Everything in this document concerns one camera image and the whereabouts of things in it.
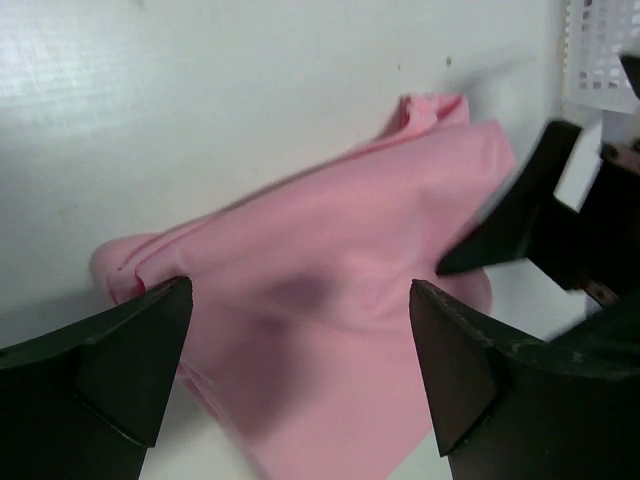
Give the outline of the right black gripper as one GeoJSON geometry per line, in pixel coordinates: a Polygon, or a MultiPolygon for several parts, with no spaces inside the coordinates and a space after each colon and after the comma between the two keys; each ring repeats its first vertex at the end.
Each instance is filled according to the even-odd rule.
{"type": "MultiPolygon", "coordinates": [[[[639,55],[623,52],[620,62],[640,98],[639,55]]],[[[639,146],[601,146],[602,163],[576,211],[554,192],[581,133],[568,121],[548,122],[519,177],[444,254],[436,273],[456,275],[528,256],[563,290],[581,290],[597,306],[596,318],[579,324],[571,339],[638,344],[639,146]]]]}

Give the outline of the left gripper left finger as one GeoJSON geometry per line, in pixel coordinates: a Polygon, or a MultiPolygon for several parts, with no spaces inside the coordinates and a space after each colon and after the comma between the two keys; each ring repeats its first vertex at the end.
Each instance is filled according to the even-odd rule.
{"type": "Polygon", "coordinates": [[[155,446],[192,314],[166,281],[1,352],[4,479],[136,479],[155,446]]]}

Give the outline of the pink t-shirt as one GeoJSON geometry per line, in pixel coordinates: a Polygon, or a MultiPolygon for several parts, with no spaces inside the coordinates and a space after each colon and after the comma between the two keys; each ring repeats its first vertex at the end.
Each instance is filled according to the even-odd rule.
{"type": "Polygon", "coordinates": [[[190,278],[177,375],[262,479],[384,479],[430,431],[410,287],[436,280],[515,156],[462,95],[401,106],[383,139],[93,256],[117,304],[190,278]]]}

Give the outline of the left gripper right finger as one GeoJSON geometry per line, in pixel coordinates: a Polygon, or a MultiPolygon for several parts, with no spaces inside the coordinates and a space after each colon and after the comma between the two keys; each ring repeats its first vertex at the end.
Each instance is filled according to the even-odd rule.
{"type": "Polygon", "coordinates": [[[456,479],[635,479],[639,297],[543,341],[416,280],[410,322],[456,479]]]}

